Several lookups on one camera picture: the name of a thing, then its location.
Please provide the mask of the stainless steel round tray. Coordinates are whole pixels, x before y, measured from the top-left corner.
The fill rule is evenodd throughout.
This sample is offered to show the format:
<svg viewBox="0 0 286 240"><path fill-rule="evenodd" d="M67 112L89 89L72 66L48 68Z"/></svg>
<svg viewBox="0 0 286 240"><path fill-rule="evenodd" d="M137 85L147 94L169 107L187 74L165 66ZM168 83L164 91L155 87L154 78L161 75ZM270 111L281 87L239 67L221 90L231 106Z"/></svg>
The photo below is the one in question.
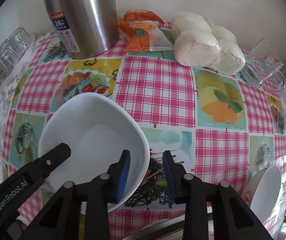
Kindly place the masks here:
<svg viewBox="0 0 286 240"><path fill-rule="evenodd" d="M143 229L125 237L124 239L183 239L185 215L179 215L170 219L163 219L144 227ZM223 234L215 230L212 213L208 213L208 239L229 239L222 238ZM258 230L241 230L240 236L236 239L272 239L270 234L267 237Z"/></svg>

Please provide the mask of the small white bowl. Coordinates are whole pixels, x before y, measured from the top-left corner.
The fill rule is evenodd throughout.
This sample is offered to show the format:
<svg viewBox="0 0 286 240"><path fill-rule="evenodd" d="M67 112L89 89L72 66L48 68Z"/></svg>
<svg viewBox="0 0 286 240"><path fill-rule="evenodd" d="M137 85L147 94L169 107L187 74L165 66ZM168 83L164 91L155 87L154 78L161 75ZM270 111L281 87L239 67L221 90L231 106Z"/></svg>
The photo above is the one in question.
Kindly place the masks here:
<svg viewBox="0 0 286 240"><path fill-rule="evenodd" d="M40 136L38 155L62 142L71 149L71 156L47 178L53 192L69 180L75 184L91 181L119 161L123 150L129 150L131 164L123 198L109 204L108 211L135 192L150 162L148 141L139 125L117 103L97 93L76 95L51 116Z"/></svg>

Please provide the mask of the pale blue large bowl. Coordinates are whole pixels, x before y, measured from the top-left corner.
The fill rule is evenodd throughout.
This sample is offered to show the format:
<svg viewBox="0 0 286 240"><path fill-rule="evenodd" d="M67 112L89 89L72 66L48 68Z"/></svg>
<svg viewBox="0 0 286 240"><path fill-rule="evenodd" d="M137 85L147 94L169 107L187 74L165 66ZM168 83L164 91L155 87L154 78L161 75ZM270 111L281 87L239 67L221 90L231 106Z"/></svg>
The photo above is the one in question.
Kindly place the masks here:
<svg viewBox="0 0 286 240"><path fill-rule="evenodd" d="M272 212L280 191L281 174L276 165L272 165L258 172L261 175L254 191L250 208L263 223Z"/></svg>

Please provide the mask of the strawberry pattern red-rim bowl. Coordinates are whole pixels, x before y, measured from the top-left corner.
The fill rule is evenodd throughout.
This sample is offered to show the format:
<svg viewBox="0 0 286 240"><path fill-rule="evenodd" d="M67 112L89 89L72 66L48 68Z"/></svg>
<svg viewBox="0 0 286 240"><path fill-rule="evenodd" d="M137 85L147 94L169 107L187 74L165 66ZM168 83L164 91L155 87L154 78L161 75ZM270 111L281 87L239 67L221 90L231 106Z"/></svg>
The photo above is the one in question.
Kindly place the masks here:
<svg viewBox="0 0 286 240"><path fill-rule="evenodd" d="M259 171L254 176L252 176L249 179L245 188L243 189L241 193L241 198L248 206L251 205L254 194L259 186L259 183L268 169L269 167L264 168L263 170Z"/></svg>

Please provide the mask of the checkered fruit tablecloth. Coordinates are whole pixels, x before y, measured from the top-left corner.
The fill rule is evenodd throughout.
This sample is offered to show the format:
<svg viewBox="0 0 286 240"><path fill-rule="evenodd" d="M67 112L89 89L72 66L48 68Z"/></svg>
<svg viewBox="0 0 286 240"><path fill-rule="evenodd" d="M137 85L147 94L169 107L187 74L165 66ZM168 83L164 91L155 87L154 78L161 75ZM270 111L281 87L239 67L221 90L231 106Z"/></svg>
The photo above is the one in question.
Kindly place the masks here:
<svg viewBox="0 0 286 240"><path fill-rule="evenodd" d="M86 60L72 60L55 32L36 38L32 57L0 85L0 183L21 163L15 148L19 127L40 133L54 112L76 94L114 100L149 134L179 132L189 139L191 171L208 183L222 180L241 192L260 159L280 168L282 187L264 222L272 236L286 213L286 109L277 93L254 88L240 74L185 67L172 51L125 53L127 38Z"/></svg>

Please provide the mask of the clear glass mug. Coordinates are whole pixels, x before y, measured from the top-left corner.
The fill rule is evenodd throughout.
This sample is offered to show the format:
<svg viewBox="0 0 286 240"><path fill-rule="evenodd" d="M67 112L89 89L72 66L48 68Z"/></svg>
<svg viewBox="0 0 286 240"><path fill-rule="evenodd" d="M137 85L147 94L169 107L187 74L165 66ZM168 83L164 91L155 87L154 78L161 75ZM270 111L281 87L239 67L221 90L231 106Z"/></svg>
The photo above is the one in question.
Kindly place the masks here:
<svg viewBox="0 0 286 240"><path fill-rule="evenodd" d="M282 66L282 60L275 55L268 40L262 38L246 56L246 63L240 74L252 87L263 87L277 93L286 86Z"/></svg>

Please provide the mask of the bag of white steamed buns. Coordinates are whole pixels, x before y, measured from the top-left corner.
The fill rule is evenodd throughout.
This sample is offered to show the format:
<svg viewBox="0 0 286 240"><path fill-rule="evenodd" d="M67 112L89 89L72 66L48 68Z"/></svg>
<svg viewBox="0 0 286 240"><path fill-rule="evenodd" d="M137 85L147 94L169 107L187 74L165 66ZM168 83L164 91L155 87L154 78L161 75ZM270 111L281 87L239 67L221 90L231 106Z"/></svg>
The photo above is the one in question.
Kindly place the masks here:
<svg viewBox="0 0 286 240"><path fill-rule="evenodd" d="M245 56L228 29L187 11L175 13L171 26L174 58L181 65L209 67L226 75L245 66Z"/></svg>

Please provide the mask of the tray of small glasses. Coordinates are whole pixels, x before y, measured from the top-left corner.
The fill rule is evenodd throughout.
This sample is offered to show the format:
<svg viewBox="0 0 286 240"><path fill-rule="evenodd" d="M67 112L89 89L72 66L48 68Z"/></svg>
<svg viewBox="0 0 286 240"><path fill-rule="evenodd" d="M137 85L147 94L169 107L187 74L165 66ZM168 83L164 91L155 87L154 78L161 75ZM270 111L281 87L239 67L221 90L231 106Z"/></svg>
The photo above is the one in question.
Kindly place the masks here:
<svg viewBox="0 0 286 240"><path fill-rule="evenodd" d="M18 27L0 45L0 87L30 61L34 46L35 35L27 33L23 27Z"/></svg>

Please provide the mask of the orange snack packet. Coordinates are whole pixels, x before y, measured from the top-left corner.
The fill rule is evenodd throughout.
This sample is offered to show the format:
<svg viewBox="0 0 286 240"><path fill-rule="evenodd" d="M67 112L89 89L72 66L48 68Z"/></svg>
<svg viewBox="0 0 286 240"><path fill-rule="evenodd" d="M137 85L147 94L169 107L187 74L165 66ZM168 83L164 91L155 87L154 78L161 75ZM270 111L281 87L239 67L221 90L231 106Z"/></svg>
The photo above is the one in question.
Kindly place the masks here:
<svg viewBox="0 0 286 240"><path fill-rule="evenodd" d="M160 29L164 21L149 10L129 10L118 19L118 27L127 37L125 52L172 50L173 45Z"/></svg>

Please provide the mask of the stainless steel thermos jug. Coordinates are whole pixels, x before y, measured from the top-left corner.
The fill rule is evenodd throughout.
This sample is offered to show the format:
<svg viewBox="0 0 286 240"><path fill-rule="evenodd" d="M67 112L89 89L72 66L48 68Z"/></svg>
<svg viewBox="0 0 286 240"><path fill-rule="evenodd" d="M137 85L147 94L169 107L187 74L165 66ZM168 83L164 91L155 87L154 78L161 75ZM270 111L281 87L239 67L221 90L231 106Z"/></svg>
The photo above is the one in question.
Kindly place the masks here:
<svg viewBox="0 0 286 240"><path fill-rule="evenodd" d="M44 0L44 4L73 59L100 55L119 39L116 0Z"/></svg>

